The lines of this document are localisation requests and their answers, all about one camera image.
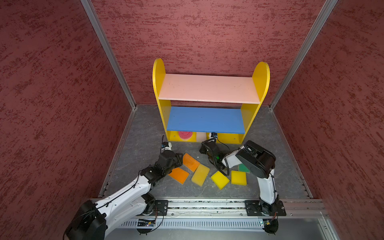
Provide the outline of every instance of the red circular object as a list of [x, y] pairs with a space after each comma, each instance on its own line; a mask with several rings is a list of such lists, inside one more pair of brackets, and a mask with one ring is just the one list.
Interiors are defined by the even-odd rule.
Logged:
[[192, 137], [193, 132], [179, 132], [179, 137], [182, 140], [188, 140]]

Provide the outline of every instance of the blue shelf board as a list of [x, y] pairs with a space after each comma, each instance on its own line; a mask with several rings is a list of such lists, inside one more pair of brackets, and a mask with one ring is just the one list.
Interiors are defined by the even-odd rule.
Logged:
[[171, 107], [168, 131], [245, 134], [240, 109]]

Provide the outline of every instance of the toy shelf unit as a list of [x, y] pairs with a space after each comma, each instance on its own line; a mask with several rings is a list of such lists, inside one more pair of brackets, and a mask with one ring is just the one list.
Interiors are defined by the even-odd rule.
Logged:
[[[153, 65], [153, 89], [168, 141], [201, 142], [217, 132], [220, 142], [241, 144], [268, 91], [269, 66], [260, 62], [252, 77], [166, 73], [163, 60]], [[171, 100], [242, 103], [240, 109], [176, 107]], [[192, 132], [183, 140], [179, 131]]]

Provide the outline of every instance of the pale yellow sponge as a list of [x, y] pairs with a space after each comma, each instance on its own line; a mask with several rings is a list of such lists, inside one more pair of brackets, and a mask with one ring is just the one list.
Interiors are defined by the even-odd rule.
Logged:
[[196, 183], [201, 187], [205, 179], [207, 178], [208, 173], [209, 173], [209, 167], [206, 167], [203, 164], [200, 164], [197, 167], [195, 174], [192, 177], [192, 182]]
[[220, 190], [222, 190], [229, 183], [229, 179], [219, 171], [213, 174], [211, 179]]
[[247, 185], [247, 174], [245, 172], [231, 171], [231, 183], [237, 185]]

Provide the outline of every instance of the textured red wall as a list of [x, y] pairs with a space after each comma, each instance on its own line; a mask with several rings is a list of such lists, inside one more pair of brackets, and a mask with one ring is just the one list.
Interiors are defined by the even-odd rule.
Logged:
[[0, 36], [0, 239], [61, 239], [130, 106], [80, 1], [2, 1]]
[[342, 239], [384, 239], [384, 2], [339, 0], [275, 113]]
[[271, 68], [269, 104], [324, 0], [93, 0], [135, 101], [155, 104], [152, 66], [168, 73], [252, 76]]

